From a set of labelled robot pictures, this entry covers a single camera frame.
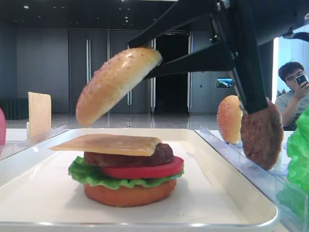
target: white tray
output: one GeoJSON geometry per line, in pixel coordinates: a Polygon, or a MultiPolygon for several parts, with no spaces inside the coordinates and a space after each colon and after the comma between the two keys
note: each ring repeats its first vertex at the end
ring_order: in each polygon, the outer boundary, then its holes
{"type": "Polygon", "coordinates": [[[279,223],[277,207],[195,131],[77,129],[0,161],[0,231],[263,231],[279,223]],[[159,137],[185,160],[172,195],[158,203],[113,208],[88,199],[68,167],[82,152],[47,148],[86,133],[159,137]]]}

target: hamburger patty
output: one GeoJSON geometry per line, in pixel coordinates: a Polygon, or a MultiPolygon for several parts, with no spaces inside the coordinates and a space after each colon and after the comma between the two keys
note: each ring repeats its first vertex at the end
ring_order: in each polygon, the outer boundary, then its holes
{"type": "Polygon", "coordinates": [[[241,140],[247,158],[269,170],[277,162],[283,141],[283,126],[276,105],[268,102],[268,108],[248,115],[241,120],[241,140]]]}
{"type": "Polygon", "coordinates": [[[168,144],[160,143],[151,156],[123,156],[84,152],[84,162],[100,167],[156,166],[172,162],[174,154],[168,144]]]}

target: man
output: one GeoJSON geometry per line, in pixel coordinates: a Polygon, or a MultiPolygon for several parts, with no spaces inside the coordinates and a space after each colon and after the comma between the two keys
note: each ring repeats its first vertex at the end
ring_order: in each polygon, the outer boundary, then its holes
{"type": "Polygon", "coordinates": [[[304,67],[298,62],[289,62],[279,69],[279,77],[291,91],[277,97],[275,104],[282,115],[283,127],[286,131],[294,131],[300,114],[309,107],[308,81],[298,85],[296,78],[305,75],[304,67]]]}

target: cheese slice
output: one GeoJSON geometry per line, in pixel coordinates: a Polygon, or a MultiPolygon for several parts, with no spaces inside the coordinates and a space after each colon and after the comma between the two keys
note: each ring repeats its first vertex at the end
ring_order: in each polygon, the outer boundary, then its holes
{"type": "Polygon", "coordinates": [[[52,100],[50,95],[28,92],[29,136],[45,133],[52,128],[52,100]]]}
{"type": "Polygon", "coordinates": [[[154,137],[87,134],[50,149],[53,151],[86,151],[124,156],[151,156],[159,143],[161,143],[161,140],[154,137]]]}

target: ceiling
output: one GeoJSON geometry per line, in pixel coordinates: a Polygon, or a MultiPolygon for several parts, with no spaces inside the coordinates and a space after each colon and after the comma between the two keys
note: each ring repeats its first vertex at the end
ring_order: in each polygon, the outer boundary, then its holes
{"type": "Polygon", "coordinates": [[[170,0],[0,0],[0,20],[27,28],[143,30],[172,4],[170,0]]]}

